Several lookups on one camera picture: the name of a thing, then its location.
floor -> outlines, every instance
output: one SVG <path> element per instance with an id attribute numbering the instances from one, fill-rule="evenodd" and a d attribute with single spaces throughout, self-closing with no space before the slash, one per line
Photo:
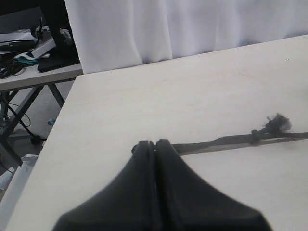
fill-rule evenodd
<path id="1" fill-rule="evenodd" d="M 73 81 L 58 83 L 56 84 L 63 98 L 66 99 L 72 85 Z M 20 104 L 24 97 L 29 93 L 30 89 L 21 90 L 12 99 L 11 103 Z M 31 125 L 28 127 L 33 133 L 40 135 L 41 137 L 48 137 L 52 126 L 48 124 L 48 120 L 56 119 L 60 112 L 60 107 L 53 97 L 51 91 L 47 86 L 43 88 L 38 97 L 35 99 L 33 104 L 27 111 L 27 115 L 31 120 Z M 24 116 L 23 121 L 28 124 L 28 119 Z M 24 133 L 24 129 L 21 125 L 17 125 L 15 133 Z M 26 154 L 39 154 L 42 146 L 34 146 L 30 143 L 30 139 L 19 140 L 11 143 L 12 147 L 15 149 L 19 156 L 24 156 Z M 6 161 L 4 156 L 1 156 L 2 163 L 9 168 L 10 164 Z M 6 170 L 0 166 L 0 175 Z"/>

gray floor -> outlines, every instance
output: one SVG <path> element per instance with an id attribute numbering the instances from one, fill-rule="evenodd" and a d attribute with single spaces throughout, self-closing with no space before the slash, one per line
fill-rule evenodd
<path id="1" fill-rule="evenodd" d="M 66 99 L 72 85 L 73 81 L 56 84 L 62 96 Z M 20 104 L 24 97 L 28 94 L 30 89 L 21 90 L 13 98 L 11 103 Z M 48 137 L 52 126 L 48 125 L 48 120 L 51 118 L 56 119 L 60 112 L 60 107 L 50 92 L 49 88 L 45 86 L 40 92 L 36 100 L 30 106 L 27 111 L 27 115 L 31 120 L 31 126 L 28 128 L 35 134 L 40 135 L 41 137 Z M 25 124 L 28 124 L 28 119 L 24 116 L 23 121 Z M 17 125 L 15 133 L 24 133 L 24 129 L 21 125 Z M 39 154 L 41 146 L 34 146 L 30 143 L 30 139 L 15 141 L 11 144 L 15 149 L 18 155 L 24 156 L 26 154 Z M 10 164 L 6 161 L 3 155 L 1 155 L 2 163 L 9 168 Z M 0 166 L 0 175 L 5 170 Z"/>

table surface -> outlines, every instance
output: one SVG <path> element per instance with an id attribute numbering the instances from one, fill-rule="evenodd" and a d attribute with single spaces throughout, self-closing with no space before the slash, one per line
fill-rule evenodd
<path id="1" fill-rule="evenodd" d="M 122 169 L 140 140 L 248 134 L 282 113 L 308 131 L 308 36 L 77 77 L 7 227 L 50 231 Z M 274 230 L 308 227 L 308 141 L 184 156 Z"/>
<path id="2" fill-rule="evenodd" d="M 80 64 L 66 66 L 43 73 L 38 71 L 37 65 L 30 66 L 24 68 L 24 71 L 18 73 L 18 75 L 10 76 L 6 79 L 0 79 L 0 91 L 17 90 L 48 83 L 72 80 L 76 76 L 82 74 Z"/>

white curtain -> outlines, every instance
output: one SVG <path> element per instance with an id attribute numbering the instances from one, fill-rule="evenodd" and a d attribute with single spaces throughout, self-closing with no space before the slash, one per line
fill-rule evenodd
<path id="1" fill-rule="evenodd" d="M 84 73 L 308 34 L 308 0 L 65 0 Z"/>

white table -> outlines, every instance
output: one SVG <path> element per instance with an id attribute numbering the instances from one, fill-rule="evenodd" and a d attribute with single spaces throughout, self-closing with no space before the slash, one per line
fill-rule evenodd
<path id="1" fill-rule="evenodd" d="M 276 112 L 308 131 L 308 36 L 77 77 L 6 230 L 50 231 L 116 176 L 140 140 L 247 134 Z M 302 140 L 183 159 L 274 230 L 303 231 L 307 149 Z"/>
<path id="2" fill-rule="evenodd" d="M 0 94 L 6 101 L 10 101 L 20 89 L 32 88 L 30 93 L 20 103 L 20 106 L 16 109 L 20 118 L 26 113 L 32 102 L 36 99 L 40 91 L 45 85 L 48 85 L 55 99 L 60 107 L 64 104 L 64 99 L 57 89 L 55 83 L 74 80 L 77 75 L 82 74 L 80 64 L 75 64 L 60 69 L 40 73 L 37 71 L 37 65 L 32 67 L 26 67 L 18 75 L 10 76 L 6 79 L 0 80 Z M 7 117 L 8 107 L 2 103 L 0 110 L 0 148 L 4 151 L 4 155 L 11 162 L 13 167 L 17 167 L 22 164 L 19 156 L 7 143 L 8 137 L 13 132 L 14 128 L 18 124 L 19 120 L 15 116 L 10 119 Z M 15 136 L 14 139 L 24 139 L 28 136 Z"/>

